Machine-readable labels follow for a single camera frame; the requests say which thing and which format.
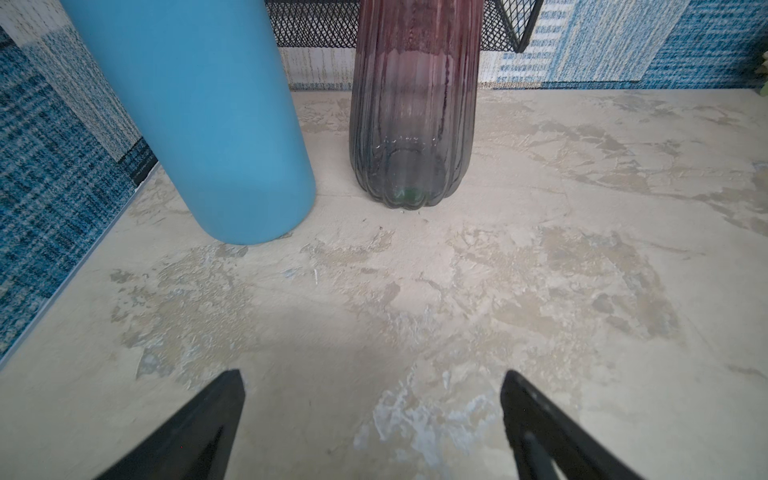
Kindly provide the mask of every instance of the marble surface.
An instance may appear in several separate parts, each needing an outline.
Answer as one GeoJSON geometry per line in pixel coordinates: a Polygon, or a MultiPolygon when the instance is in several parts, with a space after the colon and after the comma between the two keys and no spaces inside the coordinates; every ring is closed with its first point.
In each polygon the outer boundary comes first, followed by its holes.
{"type": "Polygon", "coordinates": [[[768,99],[483,91],[461,187],[357,186],[347,93],[296,93],[318,183],[271,243],[208,237],[162,170],[0,372],[3,478],[92,478],[208,379],[227,478],[515,478],[523,372],[651,479],[768,470],[768,99]]]}

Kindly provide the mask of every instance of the wire mesh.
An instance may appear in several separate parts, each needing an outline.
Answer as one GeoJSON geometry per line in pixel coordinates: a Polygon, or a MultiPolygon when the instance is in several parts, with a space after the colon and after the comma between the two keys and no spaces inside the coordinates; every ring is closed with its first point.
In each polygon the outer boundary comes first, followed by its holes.
{"type": "MultiPolygon", "coordinates": [[[[528,46],[544,0],[485,0],[481,48],[528,46]]],[[[355,48],[359,0],[266,0],[279,47],[355,48]]]]}

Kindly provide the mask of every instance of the purple glass vase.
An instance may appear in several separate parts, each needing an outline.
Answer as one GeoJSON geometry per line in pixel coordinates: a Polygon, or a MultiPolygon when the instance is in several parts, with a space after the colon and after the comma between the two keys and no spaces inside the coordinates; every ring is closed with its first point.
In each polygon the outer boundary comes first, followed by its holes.
{"type": "Polygon", "coordinates": [[[362,0],[349,153],[388,207],[436,205],[464,177],[483,0],[362,0]]]}

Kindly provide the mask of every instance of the blue patterned fabric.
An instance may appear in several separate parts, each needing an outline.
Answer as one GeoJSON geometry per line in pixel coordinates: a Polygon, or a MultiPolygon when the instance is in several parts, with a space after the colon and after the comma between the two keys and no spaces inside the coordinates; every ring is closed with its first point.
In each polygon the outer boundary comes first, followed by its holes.
{"type": "Polygon", "coordinates": [[[141,137],[74,27],[19,48],[115,161],[141,137]]]}
{"type": "Polygon", "coordinates": [[[578,0],[545,0],[531,43],[523,53],[504,53],[499,62],[497,84],[534,88],[546,79],[578,0]]]}
{"type": "Polygon", "coordinates": [[[689,0],[580,0],[547,81],[638,81],[689,0]]]}
{"type": "Polygon", "coordinates": [[[0,357],[146,177],[137,146],[116,162],[0,29],[0,357]]]}
{"type": "MultiPolygon", "coordinates": [[[[766,0],[690,0],[639,80],[633,78],[632,70],[618,75],[619,78],[611,78],[616,76],[615,72],[601,66],[603,48],[597,39],[590,43],[582,35],[584,43],[580,44],[581,50],[576,48],[571,55],[574,58],[566,58],[563,53],[568,42],[574,41],[573,29],[582,23],[578,16],[588,18],[583,21],[588,24],[597,22],[600,14],[586,6],[604,1],[581,0],[581,8],[574,12],[569,33],[563,37],[558,57],[553,61],[553,68],[559,70],[553,70],[541,88],[753,88],[765,82],[764,76],[756,74],[755,69],[761,63],[761,54],[768,50],[766,0]],[[584,77],[578,73],[581,69],[587,69],[594,80],[578,81],[584,77]],[[563,76],[564,73],[574,81],[557,81],[568,77],[563,76]]],[[[639,18],[634,24],[645,28],[659,26],[657,22],[641,22],[639,18]]],[[[642,58],[630,55],[618,60],[632,65],[640,63],[642,58]]]]}
{"type": "Polygon", "coordinates": [[[767,0],[690,0],[636,88],[751,88],[768,50],[767,0]]]}

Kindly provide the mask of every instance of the blue water bottle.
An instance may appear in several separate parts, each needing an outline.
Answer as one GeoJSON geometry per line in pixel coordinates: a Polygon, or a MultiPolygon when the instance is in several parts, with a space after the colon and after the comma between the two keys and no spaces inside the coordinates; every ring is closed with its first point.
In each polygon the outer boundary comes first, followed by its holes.
{"type": "Polygon", "coordinates": [[[263,0],[62,0],[197,222],[261,243],[315,179],[263,0]]]}

